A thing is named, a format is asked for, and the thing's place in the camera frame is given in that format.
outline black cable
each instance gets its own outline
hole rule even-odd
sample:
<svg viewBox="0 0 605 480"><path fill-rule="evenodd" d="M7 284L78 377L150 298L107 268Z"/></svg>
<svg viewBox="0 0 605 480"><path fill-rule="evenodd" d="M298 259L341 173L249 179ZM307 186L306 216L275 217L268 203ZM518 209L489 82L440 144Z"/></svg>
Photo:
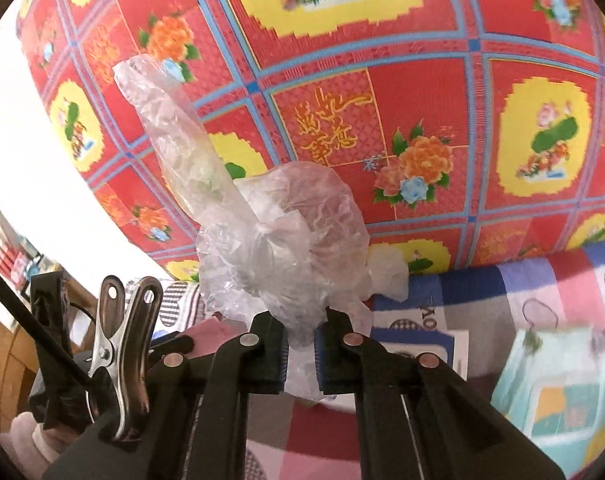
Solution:
<svg viewBox="0 0 605 480"><path fill-rule="evenodd" d="M78 381L83 387L89 385L87 374L80 369L73 358L65 352L60 345L47 333L47 330L38 323L38 320L29 312L29 309L18 299L10 286L0 276L0 303L16 318L16 321L25 329L35 342L49 352L49 355L58 361L58 364Z"/></svg>
<svg viewBox="0 0 605 480"><path fill-rule="evenodd" d="M81 311L85 316L87 316L91 322L93 324L96 324L96 318L93 316L93 314L87 310L85 307L80 306L78 303L73 303L73 301L70 301L69 304L73 307L73 308L77 308L79 311Z"/></svg>

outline transparent plastic bag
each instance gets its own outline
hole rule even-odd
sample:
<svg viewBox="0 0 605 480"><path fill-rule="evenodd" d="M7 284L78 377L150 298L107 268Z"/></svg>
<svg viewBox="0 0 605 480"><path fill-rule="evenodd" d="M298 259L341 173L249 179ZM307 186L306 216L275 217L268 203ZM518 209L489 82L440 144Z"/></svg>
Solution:
<svg viewBox="0 0 605 480"><path fill-rule="evenodd" d="M326 307L335 304L350 314L355 327L371 330L371 313L362 300L385 293L381 287L394 299L406 299L397 285L400 276L407 288L402 255L397 251L391 258L393 279L374 269L390 270L381 264L379 251L372 250L374 265L367 266L363 216L349 186L331 168L290 162L232 180L180 85L153 59L135 56L114 72L170 190L201 224L196 249L207 307L247 327L256 314L269 310L298 352L287 382L303 396L322 397L311 364L313 332L326 319Z"/></svg>

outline metal rivet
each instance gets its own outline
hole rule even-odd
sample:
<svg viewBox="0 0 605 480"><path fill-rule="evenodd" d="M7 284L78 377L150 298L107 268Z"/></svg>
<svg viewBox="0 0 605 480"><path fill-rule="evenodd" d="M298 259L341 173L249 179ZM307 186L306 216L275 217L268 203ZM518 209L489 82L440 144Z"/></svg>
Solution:
<svg viewBox="0 0 605 480"><path fill-rule="evenodd" d="M440 359L436 354L426 352L419 357L419 363L425 368L438 368Z"/></svg>
<svg viewBox="0 0 605 480"><path fill-rule="evenodd" d="M243 346L256 346L260 341L260 337L249 332L240 336L240 344Z"/></svg>
<svg viewBox="0 0 605 480"><path fill-rule="evenodd" d="M365 338L356 332L350 332L343 337L343 343L348 346L361 346Z"/></svg>
<svg viewBox="0 0 605 480"><path fill-rule="evenodd" d="M178 354L174 352L173 354L167 354L164 356L162 363L169 368L176 368L177 366L182 365L182 362L185 360L183 354Z"/></svg>

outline pink cloth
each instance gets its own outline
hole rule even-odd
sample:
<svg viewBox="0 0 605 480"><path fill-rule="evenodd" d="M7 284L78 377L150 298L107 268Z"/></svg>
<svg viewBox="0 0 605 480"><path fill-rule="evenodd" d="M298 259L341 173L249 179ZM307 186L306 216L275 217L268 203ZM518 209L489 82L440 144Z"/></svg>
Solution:
<svg viewBox="0 0 605 480"><path fill-rule="evenodd" d="M193 325L193 327L183 332L183 335L188 335L194 340L194 350L185 357L193 359L194 357L213 354L220 348L220 345L246 332L246 330L243 330L244 325L241 325L242 323L220 322L216 317L211 317Z"/></svg>

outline black rod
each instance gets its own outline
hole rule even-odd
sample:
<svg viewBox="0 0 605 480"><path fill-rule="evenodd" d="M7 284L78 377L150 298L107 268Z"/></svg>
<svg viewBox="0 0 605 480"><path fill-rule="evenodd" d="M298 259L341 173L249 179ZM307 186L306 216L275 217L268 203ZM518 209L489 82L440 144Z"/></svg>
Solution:
<svg viewBox="0 0 605 480"><path fill-rule="evenodd" d="M44 348L49 354L58 361L60 366L65 368L71 376L76 379L83 388L87 388L89 378L80 367L74 362L73 358L67 354L54 339L49 336L47 330L38 323L36 318L29 312L29 309L18 299L10 286L0 276L0 303L16 318L22 328L34 339L34 341Z"/></svg>

